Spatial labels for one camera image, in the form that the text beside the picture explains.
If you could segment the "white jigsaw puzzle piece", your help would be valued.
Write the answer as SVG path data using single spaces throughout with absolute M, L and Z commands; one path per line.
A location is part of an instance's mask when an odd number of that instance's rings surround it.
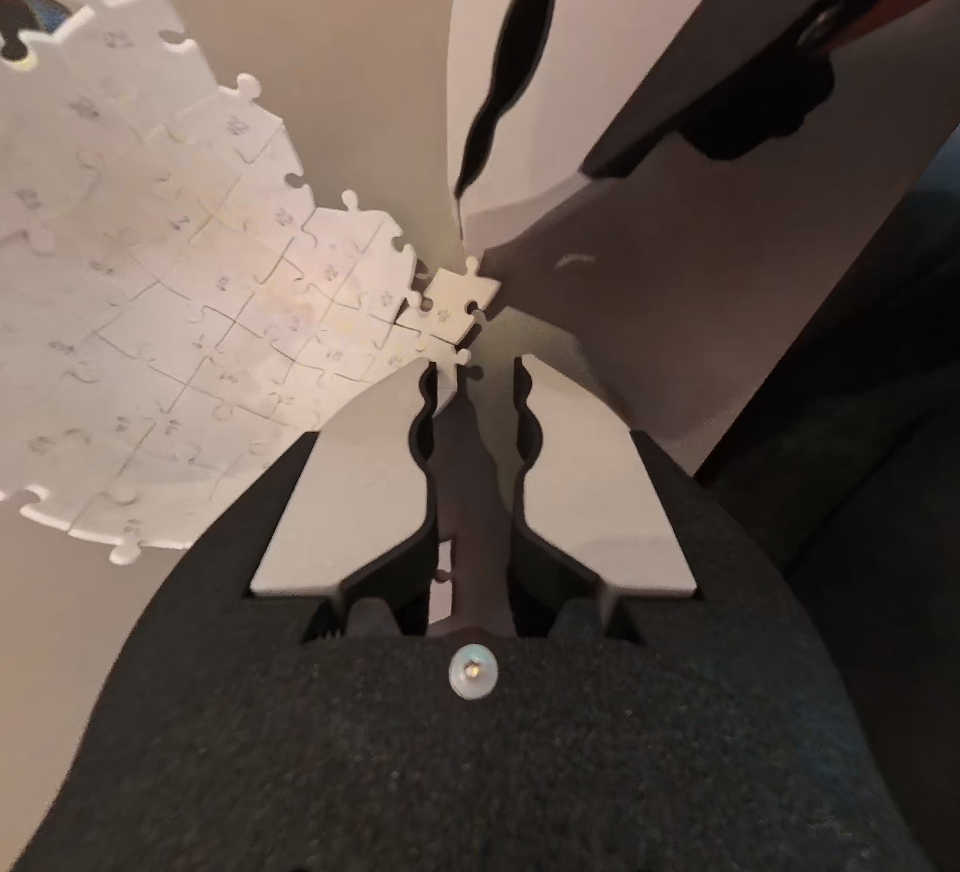
M 479 258 L 467 255 L 464 273 L 436 272 L 423 293 L 422 302 L 429 302 L 429 308 L 419 309 L 425 313 L 417 326 L 421 333 L 452 346 L 462 343 L 474 328 L 474 312 L 486 311 L 501 289 L 499 280 L 480 275 L 480 264 Z

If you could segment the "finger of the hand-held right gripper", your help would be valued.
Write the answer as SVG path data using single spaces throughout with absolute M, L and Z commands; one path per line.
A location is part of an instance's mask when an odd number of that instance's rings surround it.
M 581 165 L 703 0 L 556 0 L 546 46 L 459 201 L 468 255 L 515 240 L 589 184 Z
M 452 0 L 447 50 L 447 173 L 461 201 L 481 177 L 498 124 L 536 72 L 556 0 Z

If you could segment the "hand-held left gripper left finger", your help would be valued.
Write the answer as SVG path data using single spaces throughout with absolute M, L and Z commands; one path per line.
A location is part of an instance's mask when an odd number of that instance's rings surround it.
M 415 359 L 370 385 L 318 433 L 249 591 L 345 598 L 361 571 L 428 521 L 419 420 L 436 406 L 436 367 Z

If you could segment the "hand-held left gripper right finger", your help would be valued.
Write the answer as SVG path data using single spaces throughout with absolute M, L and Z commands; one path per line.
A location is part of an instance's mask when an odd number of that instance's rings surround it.
M 697 583 L 628 425 L 534 354 L 514 362 L 511 573 L 534 598 L 690 598 Z

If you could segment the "partly built puzzle ball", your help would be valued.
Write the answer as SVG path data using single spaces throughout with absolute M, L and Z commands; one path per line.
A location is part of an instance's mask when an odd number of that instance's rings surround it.
M 399 225 L 316 206 L 258 80 L 220 86 L 169 0 L 65 1 L 2 59 L 2 499 L 125 565 L 413 359 L 443 409 L 471 355 L 418 329 L 435 274 Z

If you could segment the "black round ball stand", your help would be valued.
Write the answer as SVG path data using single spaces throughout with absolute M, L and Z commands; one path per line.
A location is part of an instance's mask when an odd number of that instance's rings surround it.
M 28 55 L 22 32 L 51 35 L 70 15 L 56 0 L 1 0 L 1 58 L 22 61 Z

